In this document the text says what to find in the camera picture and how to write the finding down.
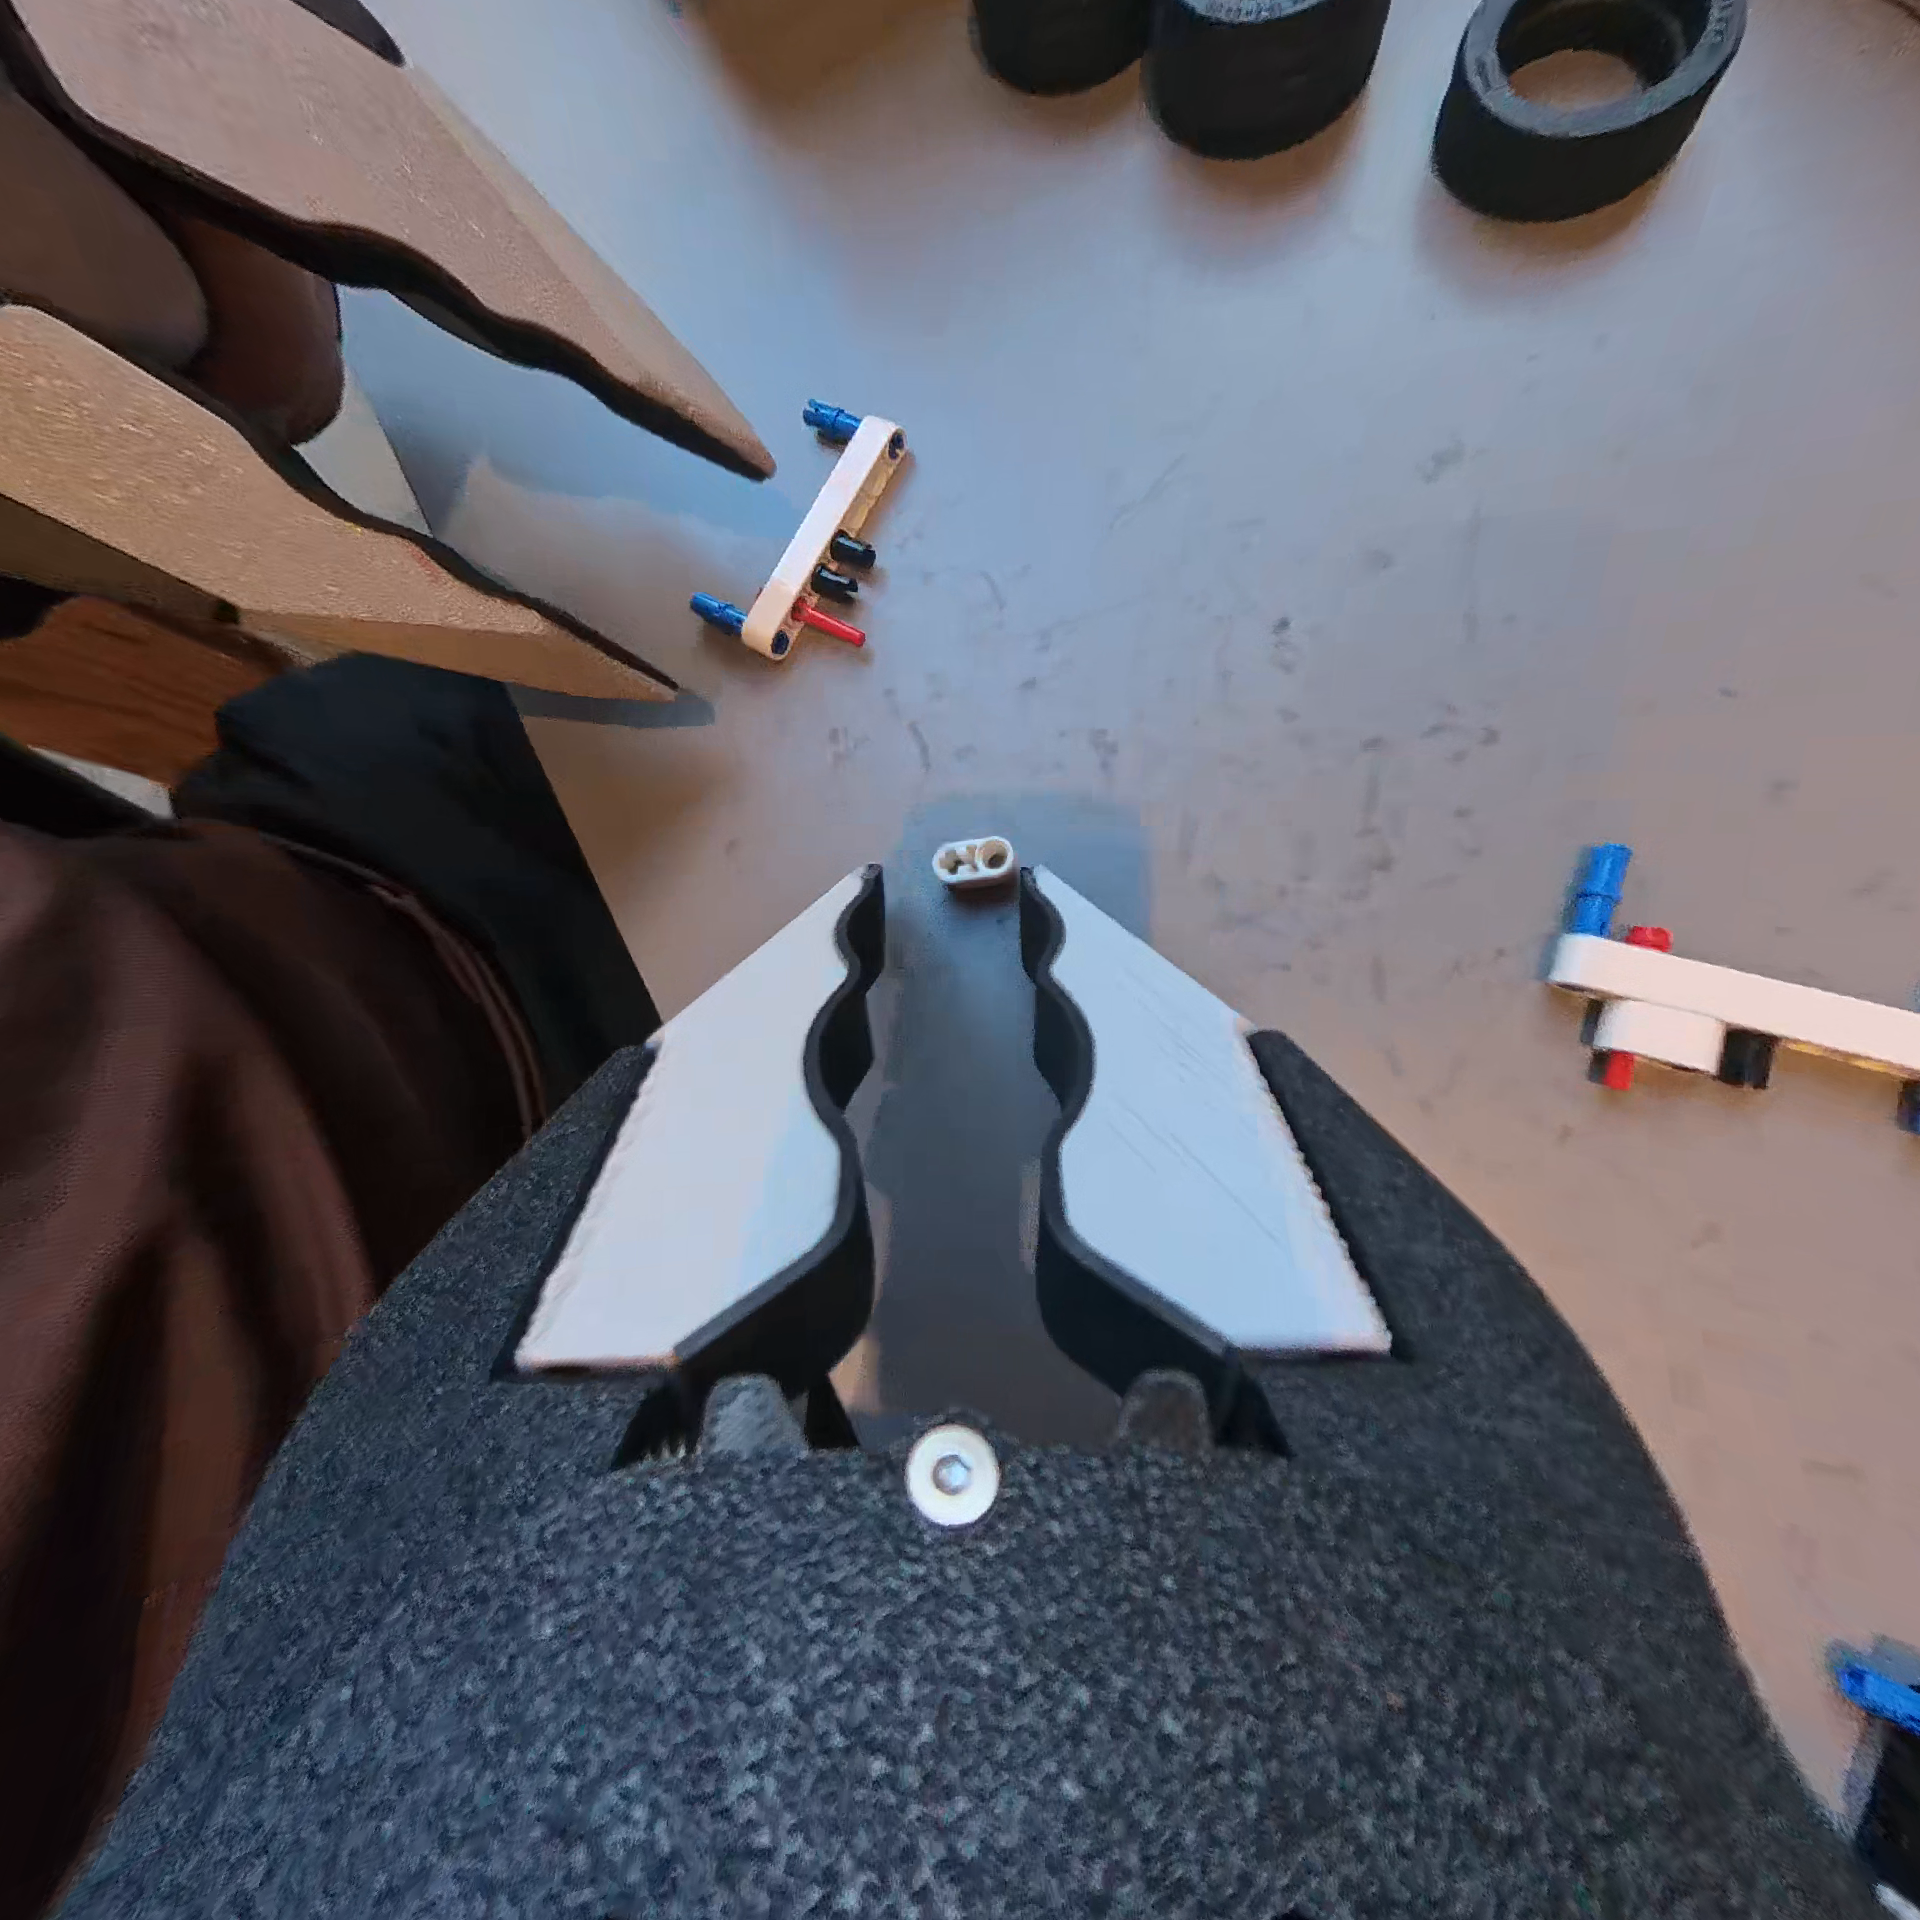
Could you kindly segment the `grey desk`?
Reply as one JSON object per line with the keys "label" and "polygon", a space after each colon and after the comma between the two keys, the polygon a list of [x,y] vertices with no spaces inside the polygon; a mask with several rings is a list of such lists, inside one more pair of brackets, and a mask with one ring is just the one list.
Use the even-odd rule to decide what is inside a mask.
{"label": "grey desk", "polygon": [[[1471,4],[1395,4],[1330,134],[1173,147],[1133,76],[1026,98],[966,4],[373,4],[723,383],[750,486],[385,295],[353,371],[439,537],[677,680],[527,731],[663,1016],[885,864],[853,1108],[877,1433],[1037,1442],[1051,1100],[961,832],[1293,1038],[1553,1297],[1771,1718],[1841,1802],[1831,1643],[1916,1643],[1916,1139],[1877,1075],[1588,1081],[1540,971],[1588,843],[1683,953],[1916,1002],[1916,4],[1753,4],[1678,163],[1572,224],[1430,175]],[[842,447],[906,456],[847,648],[747,609]]]}

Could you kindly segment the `person's left hand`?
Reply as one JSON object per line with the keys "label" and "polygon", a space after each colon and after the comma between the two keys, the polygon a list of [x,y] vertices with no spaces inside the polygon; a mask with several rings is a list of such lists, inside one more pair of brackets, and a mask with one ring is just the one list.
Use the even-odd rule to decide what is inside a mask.
{"label": "person's left hand", "polygon": [[334,281],[237,231],[166,208],[205,306],[205,343],[183,377],[274,443],[314,441],[343,410],[343,316]]}

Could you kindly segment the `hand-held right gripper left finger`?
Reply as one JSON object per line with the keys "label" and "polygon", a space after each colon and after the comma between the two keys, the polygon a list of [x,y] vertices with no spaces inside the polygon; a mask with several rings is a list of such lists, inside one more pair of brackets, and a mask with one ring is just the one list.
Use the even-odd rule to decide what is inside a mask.
{"label": "hand-held right gripper left finger", "polygon": [[873,1067],[883,870],[865,867],[670,1017],[515,1347],[518,1377],[650,1377],[641,1433],[710,1393],[826,1393],[873,1313],[847,1104]]}

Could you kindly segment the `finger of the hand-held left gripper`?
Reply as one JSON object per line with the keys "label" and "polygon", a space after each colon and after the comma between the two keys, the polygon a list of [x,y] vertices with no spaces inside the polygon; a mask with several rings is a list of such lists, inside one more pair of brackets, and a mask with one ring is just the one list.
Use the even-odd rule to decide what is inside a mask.
{"label": "finger of the hand-held left gripper", "polygon": [[13,2],[4,67],[126,177],[751,481],[751,424],[365,7]]}
{"label": "finger of the hand-held left gripper", "polygon": [[4,574],[194,620],[301,659],[389,656],[587,703],[668,705],[673,680],[598,632],[359,513],[79,327],[3,319]]}

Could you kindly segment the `white holed brick beam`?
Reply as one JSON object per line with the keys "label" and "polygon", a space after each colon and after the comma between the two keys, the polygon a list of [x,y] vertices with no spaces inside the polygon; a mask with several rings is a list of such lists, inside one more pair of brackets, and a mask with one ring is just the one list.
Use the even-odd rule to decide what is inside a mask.
{"label": "white holed brick beam", "polygon": [[839,448],[820,491],[799,519],[764,587],[750,601],[740,640],[770,660],[783,660],[820,609],[814,574],[829,566],[837,537],[857,537],[906,458],[906,430],[885,416],[861,416]]}

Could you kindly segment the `black rubber toy tyre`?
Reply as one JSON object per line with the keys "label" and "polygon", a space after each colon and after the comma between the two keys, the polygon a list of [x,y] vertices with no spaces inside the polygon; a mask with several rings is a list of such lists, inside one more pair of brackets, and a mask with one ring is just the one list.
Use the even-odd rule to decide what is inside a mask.
{"label": "black rubber toy tyre", "polygon": [[993,78],[1025,95],[1060,96],[1139,64],[1149,2],[972,2],[970,27]]}
{"label": "black rubber toy tyre", "polygon": [[[1494,2],[1471,14],[1430,168],[1462,206],[1515,224],[1555,224],[1621,203],[1689,143],[1737,55],[1745,2]],[[1555,55],[1622,62],[1639,88],[1561,107],[1517,92]]]}
{"label": "black rubber toy tyre", "polygon": [[1145,104],[1159,131],[1188,154],[1283,154],[1358,102],[1388,11],[1388,2],[1155,2]]}

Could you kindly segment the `wooden plank frame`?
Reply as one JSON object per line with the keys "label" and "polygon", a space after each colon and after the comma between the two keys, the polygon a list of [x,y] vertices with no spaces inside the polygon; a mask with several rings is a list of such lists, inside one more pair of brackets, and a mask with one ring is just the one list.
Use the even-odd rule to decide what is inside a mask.
{"label": "wooden plank frame", "polygon": [[220,708],[287,671],[230,625],[68,598],[3,643],[3,731],[173,785],[215,753]]}

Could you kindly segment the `person's torso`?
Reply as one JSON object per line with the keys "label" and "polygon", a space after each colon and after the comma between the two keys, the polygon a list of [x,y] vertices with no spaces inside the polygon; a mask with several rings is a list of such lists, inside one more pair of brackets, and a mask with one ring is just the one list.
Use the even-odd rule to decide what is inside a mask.
{"label": "person's torso", "polygon": [[657,1007],[492,681],[228,703],[158,824],[3,838],[3,1907],[58,1899],[397,1274]]}

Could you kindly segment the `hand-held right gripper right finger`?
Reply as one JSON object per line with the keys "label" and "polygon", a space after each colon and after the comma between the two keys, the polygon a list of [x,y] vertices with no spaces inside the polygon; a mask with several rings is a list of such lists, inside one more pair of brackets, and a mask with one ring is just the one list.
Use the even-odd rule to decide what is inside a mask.
{"label": "hand-held right gripper right finger", "polygon": [[1395,1338],[1258,1055],[1258,1032],[1059,874],[1019,874],[1051,1344],[1117,1399],[1180,1377],[1212,1444],[1283,1456],[1258,1366]]}

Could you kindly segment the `white beam assembly with pins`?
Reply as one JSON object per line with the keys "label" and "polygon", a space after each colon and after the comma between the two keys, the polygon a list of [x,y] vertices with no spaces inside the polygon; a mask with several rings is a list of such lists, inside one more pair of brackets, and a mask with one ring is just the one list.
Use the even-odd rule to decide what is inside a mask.
{"label": "white beam assembly with pins", "polygon": [[1673,952],[1669,928],[1615,931],[1633,849],[1595,843],[1567,888],[1546,985],[1583,1004],[1595,1087],[1622,1092],[1642,1066],[1762,1092],[1783,1051],[1894,1084],[1894,1120],[1917,1134],[1917,1012],[1740,971]]}

